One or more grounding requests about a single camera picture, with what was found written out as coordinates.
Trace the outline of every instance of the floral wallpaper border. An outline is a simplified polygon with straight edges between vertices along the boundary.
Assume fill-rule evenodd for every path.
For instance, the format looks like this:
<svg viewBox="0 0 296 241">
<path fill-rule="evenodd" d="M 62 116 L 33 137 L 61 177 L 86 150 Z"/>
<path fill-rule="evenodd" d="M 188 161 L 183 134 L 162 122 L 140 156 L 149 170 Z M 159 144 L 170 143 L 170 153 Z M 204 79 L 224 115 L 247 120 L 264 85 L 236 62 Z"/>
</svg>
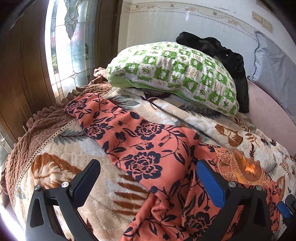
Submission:
<svg viewBox="0 0 296 241">
<path fill-rule="evenodd" d="M 251 38 L 257 40 L 255 31 L 256 29 L 246 22 L 235 18 L 227 13 L 218 11 L 213 8 L 204 7 L 196 4 L 177 3 L 177 2 L 150 2 L 140 4 L 123 3 L 123 11 L 129 13 L 137 12 L 179 12 L 209 18 L 230 27 L 233 27 Z"/>
</svg>

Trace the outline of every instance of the gold trim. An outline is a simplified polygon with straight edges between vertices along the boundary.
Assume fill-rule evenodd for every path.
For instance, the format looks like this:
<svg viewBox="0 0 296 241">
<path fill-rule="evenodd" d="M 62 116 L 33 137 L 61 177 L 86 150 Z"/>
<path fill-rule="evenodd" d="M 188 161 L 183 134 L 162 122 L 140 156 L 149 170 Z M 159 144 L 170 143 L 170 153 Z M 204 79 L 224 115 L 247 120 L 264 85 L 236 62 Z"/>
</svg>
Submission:
<svg viewBox="0 0 296 241">
<path fill-rule="evenodd" d="M 62 131 L 64 131 L 66 128 L 68 128 L 69 126 L 71 126 L 73 123 L 75 123 L 75 121 L 77 121 L 77 119 L 73 119 L 71 121 L 69 121 L 67 124 L 65 124 L 63 127 L 61 127 L 58 131 L 56 131 L 55 133 L 53 133 L 48 139 L 45 140 L 45 142 L 38 147 L 33 155 L 30 157 L 30 159 L 27 161 L 25 167 L 22 169 L 20 176 L 17 179 L 17 183 L 15 184 L 15 189 L 13 192 L 13 199 L 12 199 L 12 207 L 15 207 L 15 200 L 16 200 L 16 195 L 17 195 L 17 188 L 20 185 L 20 182 L 22 181 L 22 178 L 24 177 L 24 175 L 26 174 L 26 172 L 28 171 L 28 169 L 30 168 L 30 166 L 32 165 L 32 163 L 35 160 L 35 157 L 39 154 L 39 152 L 45 148 L 45 146 L 47 144 L 49 144 L 56 136 L 58 136 L 59 134 L 62 133 Z"/>
<path fill-rule="evenodd" d="M 109 95 L 111 95 L 115 90 L 117 90 L 117 87 L 113 87 L 111 90 L 109 90 L 106 94 L 102 96 L 102 98 L 106 99 Z"/>
</svg>

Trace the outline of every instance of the white wall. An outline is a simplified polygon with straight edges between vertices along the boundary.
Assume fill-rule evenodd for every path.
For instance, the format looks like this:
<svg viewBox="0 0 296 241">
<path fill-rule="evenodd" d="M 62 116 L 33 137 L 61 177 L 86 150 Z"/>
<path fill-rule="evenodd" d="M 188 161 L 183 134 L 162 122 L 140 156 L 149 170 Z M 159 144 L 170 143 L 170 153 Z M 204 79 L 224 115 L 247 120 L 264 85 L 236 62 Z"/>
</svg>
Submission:
<svg viewBox="0 0 296 241">
<path fill-rule="evenodd" d="M 201 38 L 214 37 L 244 57 L 247 75 L 254 70 L 258 46 L 255 29 L 212 8 L 176 2 L 124 4 L 120 19 L 118 51 L 144 43 L 175 41 L 183 31 Z"/>
<path fill-rule="evenodd" d="M 157 2 L 167 2 L 162 0 L 125 0 L 127 3 L 137 4 L 137 3 L 157 3 Z M 212 9 L 219 10 L 228 15 L 234 16 L 255 29 L 264 33 L 272 41 L 274 41 L 295 63 L 296 63 L 296 46 L 292 38 L 286 31 L 282 23 L 276 18 L 274 14 L 265 10 L 256 3 L 256 0 L 170 0 L 172 3 L 185 2 L 187 4 L 197 4 Z M 273 32 L 269 32 L 265 29 L 258 21 L 252 18 L 252 12 L 256 12 L 267 21 L 269 21 L 273 26 Z"/>
</svg>

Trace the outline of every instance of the orange floral cloth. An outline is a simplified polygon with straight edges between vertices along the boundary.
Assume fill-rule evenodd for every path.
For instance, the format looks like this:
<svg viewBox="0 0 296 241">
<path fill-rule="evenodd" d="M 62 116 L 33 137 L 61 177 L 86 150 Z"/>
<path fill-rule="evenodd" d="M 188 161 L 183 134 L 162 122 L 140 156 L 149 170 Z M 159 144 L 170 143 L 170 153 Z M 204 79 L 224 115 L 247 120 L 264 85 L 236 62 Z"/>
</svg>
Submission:
<svg viewBox="0 0 296 241">
<path fill-rule="evenodd" d="M 196 176 L 196 164 L 201 159 L 216 172 L 219 168 L 225 170 L 221 174 L 227 172 L 224 176 L 228 180 L 238 181 L 242 180 L 240 175 L 250 175 L 253 183 L 262 185 L 267 193 L 272 231 L 278 229 L 280 215 L 276 204 L 281 190 L 258 163 L 246 162 L 225 148 L 201 143 L 199 135 L 189 128 L 151 123 L 97 94 L 77 97 L 65 111 L 77 118 L 84 132 L 97 141 L 114 165 L 150 190 L 121 240 L 193 241 L 204 234 L 220 209 L 213 205 Z M 239 207 L 236 211 L 223 240 L 232 236 L 241 210 Z"/>
</svg>

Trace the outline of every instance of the gray pillow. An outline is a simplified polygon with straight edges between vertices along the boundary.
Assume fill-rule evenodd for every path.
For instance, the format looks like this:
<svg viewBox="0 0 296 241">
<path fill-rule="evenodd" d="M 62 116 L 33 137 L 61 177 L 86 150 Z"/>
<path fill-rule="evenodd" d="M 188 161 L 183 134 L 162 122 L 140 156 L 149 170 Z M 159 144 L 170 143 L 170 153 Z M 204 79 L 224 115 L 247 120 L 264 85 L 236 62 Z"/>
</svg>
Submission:
<svg viewBox="0 0 296 241">
<path fill-rule="evenodd" d="M 296 65 L 261 32 L 256 31 L 256 36 L 255 70 L 249 79 L 278 102 L 296 124 Z"/>
</svg>

